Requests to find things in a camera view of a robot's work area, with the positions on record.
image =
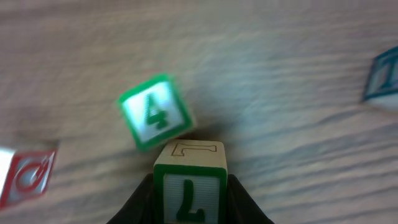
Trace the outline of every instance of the wood grain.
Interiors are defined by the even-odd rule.
[[[198,129],[276,223],[396,224],[398,115],[358,102],[398,45],[396,0],[3,0],[0,133],[60,141],[49,191],[7,224],[106,223],[159,150],[114,101],[173,74]]]

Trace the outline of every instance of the green number 7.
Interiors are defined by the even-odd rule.
[[[153,94],[148,94],[146,98],[146,123],[147,125],[156,124],[156,129],[160,130],[167,127],[168,122],[166,120],[167,112],[162,111],[160,106],[156,103]]]
[[[205,222],[205,211],[201,208],[196,213],[190,213],[193,202],[193,182],[184,180],[184,197],[180,209],[177,212],[178,221]]]

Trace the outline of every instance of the green border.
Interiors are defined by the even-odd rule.
[[[134,128],[132,123],[130,122],[129,116],[127,115],[126,110],[124,109],[123,103],[129,99],[131,96],[136,95],[158,83],[161,82],[168,82],[170,85],[170,91],[172,92],[172,96],[178,106],[178,110],[181,112],[182,118],[183,118],[183,124],[170,129],[162,134],[159,134],[152,139],[142,142],[139,138],[139,135],[137,133],[137,130]],[[178,136],[179,134],[182,134],[185,131],[188,131],[190,128],[193,126],[193,121],[191,117],[189,116],[187,107],[185,106],[184,102],[181,100],[179,97],[179,93],[173,83],[173,81],[169,78],[169,76],[166,73],[160,73],[156,74],[153,79],[148,80],[144,83],[139,84],[133,89],[130,89],[120,95],[119,100],[117,101],[117,104],[119,106],[119,109],[122,111],[122,115],[124,119],[127,122],[127,126],[129,127],[132,136],[134,140],[136,141],[136,146],[137,149],[140,151],[148,151],[150,148],[157,146],[159,144],[162,144],[165,140],[170,139],[172,137]]]
[[[164,224],[163,178],[165,174],[201,175],[220,178],[218,224],[225,224],[227,171],[220,167],[156,164],[154,167],[155,223]]]

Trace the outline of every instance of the wooden block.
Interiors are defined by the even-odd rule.
[[[154,166],[156,223],[225,223],[227,166],[215,141],[170,141]]]
[[[363,100],[372,106],[398,111],[398,47],[374,59]]]
[[[193,117],[166,74],[157,75],[123,93],[118,103],[141,151],[194,127]]]
[[[0,209],[45,193],[56,153],[0,147]]]

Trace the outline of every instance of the red border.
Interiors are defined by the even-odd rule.
[[[48,186],[49,186],[49,181],[50,181],[50,178],[51,178],[51,175],[52,175],[52,169],[53,169],[53,167],[54,167],[55,158],[56,158],[56,156],[57,156],[57,151],[58,151],[58,149],[51,149],[51,150],[49,150],[49,151],[42,151],[42,152],[41,152],[41,151],[39,151],[39,152],[37,152],[37,151],[35,151],[35,152],[20,152],[20,153],[17,152],[17,154],[14,155],[14,157],[12,158],[11,165],[10,165],[10,170],[9,170],[9,172],[8,172],[8,174],[7,174],[6,181],[5,181],[5,183],[4,183],[4,189],[3,189],[3,191],[1,192],[0,210],[1,210],[1,209],[4,209],[4,208],[6,208],[6,207],[15,206],[15,205],[17,205],[17,204],[19,204],[19,203],[21,203],[21,202],[23,202],[23,201],[25,201],[25,200],[30,200],[30,199],[33,199],[33,198],[40,197],[40,196],[42,196],[44,193],[46,193],[47,188],[48,188]],[[15,174],[16,174],[16,169],[17,169],[17,166],[16,166],[16,165],[18,165],[18,162],[19,162],[21,159],[23,159],[23,158],[25,158],[25,157],[28,157],[28,156],[51,156],[52,154],[54,154],[54,158],[53,158],[53,161],[52,161],[52,163],[51,163],[51,165],[50,165],[49,176],[48,176],[48,178],[47,178],[47,181],[46,181],[46,183],[45,183],[45,186],[44,186],[43,191],[42,191],[40,194],[32,195],[32,196],[30,196],[30,197],[26,197],[26,198],[24,198],[23,200],[20,200],[20,201],[14,202],[14,203],[6,204],[6,202],[7,202],[7,196],[8,196],[8,194],[9,194],[10,190],[11,190],[12,181],[14,180],[14,176],[15,176]]]

